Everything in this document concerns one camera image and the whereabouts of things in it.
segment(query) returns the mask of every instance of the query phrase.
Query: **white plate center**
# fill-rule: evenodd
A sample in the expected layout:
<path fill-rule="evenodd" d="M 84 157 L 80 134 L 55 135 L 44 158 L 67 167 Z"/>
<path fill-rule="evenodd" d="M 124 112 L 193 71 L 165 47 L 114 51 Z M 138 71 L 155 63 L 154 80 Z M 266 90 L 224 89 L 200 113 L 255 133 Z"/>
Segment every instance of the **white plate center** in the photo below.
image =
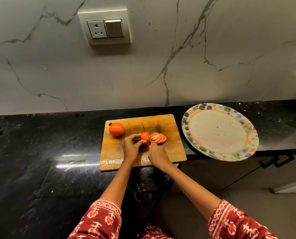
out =
<path fill-rule="evenodd" d="M 189 121 L 190 134 L 204 148 L 223 154 L 241 151 L 247 143 L 246 130 L 233 116 L 215 110 L 194 113 Z"/>

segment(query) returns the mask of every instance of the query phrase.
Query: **person's left hand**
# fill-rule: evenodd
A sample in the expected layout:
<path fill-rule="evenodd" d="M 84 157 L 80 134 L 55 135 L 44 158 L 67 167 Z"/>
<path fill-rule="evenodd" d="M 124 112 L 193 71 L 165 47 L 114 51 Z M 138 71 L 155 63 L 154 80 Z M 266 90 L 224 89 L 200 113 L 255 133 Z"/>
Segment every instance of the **person's left hand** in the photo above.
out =
<path fill-rule="evenodd" d="M 133 165 L 139 151 L 139 147 L 143 144 L 146 144 L 146 140 L 140 140 L 137 143 L 133 143 L 133 139 L 140 138 L 141 133 L 132 134 L 129 137 L 126 137 L 122 141 L 122 149 L 124 150 L 124 161 L 128 162 Z"/>

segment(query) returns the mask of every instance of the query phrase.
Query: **cabinet door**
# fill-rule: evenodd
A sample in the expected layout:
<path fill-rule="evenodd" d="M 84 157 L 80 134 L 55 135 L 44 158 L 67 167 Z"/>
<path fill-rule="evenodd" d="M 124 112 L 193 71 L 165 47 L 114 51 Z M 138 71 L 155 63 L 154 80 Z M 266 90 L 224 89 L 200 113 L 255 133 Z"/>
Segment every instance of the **cabinet door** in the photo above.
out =
<path fill-rule="evenodd" d="M 283 186 L 296 181 L 296 155 L 295 159 L 277 168 L 274 164 L 263 169 L 262 167 L 240 179 L 228 189 L 262 189 Z M 257 165 L 262 158 L 253 158 Z"/>
<path fill-rule="evenodd" d="M 206 189 L 213 191 L 225 188 L 259 166 L 253 157 L 238 162 L 205 159 L 183 162 L 180 170 Z M 178 186 L 173 184 L 170 192 L 178 191 Z"/>

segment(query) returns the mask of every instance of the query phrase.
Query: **marble wall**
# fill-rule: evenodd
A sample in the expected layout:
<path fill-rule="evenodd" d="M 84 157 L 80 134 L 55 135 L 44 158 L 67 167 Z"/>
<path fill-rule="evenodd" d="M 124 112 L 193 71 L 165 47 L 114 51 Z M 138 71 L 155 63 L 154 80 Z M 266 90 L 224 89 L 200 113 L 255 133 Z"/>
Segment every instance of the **marble wall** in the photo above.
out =
<path fill-rule="evenodd" d="M 79 10 L 127 8 L 91 47 Z M 0 0 L 0 115 L 296 98 L 296 0 Z"/>

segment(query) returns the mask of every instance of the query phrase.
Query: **oval plate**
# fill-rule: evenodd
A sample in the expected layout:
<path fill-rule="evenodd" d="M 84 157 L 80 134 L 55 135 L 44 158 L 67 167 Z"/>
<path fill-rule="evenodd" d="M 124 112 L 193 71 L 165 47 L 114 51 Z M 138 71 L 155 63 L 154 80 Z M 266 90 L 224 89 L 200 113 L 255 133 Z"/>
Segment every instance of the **oval plate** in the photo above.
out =
<path fill-rule="evenodd" d="M 251 157 L 259 145 L 253 124 L 240 112 L 220 104 L 191 107 L 181 125 L 191 145 L 214 159 L 241 161 Z"/>

